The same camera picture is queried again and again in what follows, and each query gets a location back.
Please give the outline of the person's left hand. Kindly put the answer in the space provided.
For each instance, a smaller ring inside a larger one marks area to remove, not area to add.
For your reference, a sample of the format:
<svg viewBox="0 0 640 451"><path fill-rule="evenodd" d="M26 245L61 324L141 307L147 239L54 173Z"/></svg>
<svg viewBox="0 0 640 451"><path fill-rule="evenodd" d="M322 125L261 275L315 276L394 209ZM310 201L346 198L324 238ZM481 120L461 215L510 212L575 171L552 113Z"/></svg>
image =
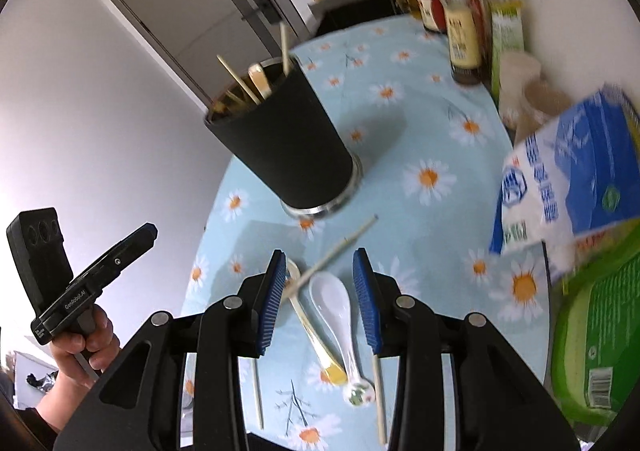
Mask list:
<svg viewBox="0 0 640 451"><path fill-rule="evenodd" d="M58 371L72 382L91 388L96 382L76 359L87 350L89 367L96 373L104 372L120 351L120 342L114 334L113 323L100 306L92 310L96 329L88 336L75 333L58 334L49 344Z"/></svg>

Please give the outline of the person's left forearm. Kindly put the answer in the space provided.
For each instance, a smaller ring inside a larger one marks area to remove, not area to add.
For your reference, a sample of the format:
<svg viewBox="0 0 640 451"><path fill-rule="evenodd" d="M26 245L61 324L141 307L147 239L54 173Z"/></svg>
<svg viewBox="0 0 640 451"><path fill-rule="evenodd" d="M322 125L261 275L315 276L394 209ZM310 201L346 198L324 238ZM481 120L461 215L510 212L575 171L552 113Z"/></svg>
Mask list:
<svg viewBox="0 0 640 451"><path fill-rule="evenodd" d="M1 449L52 450L93 384L90 376L72 379L60 373L35 408L20 410L13 405L13 382L1 372Z"/></svg>

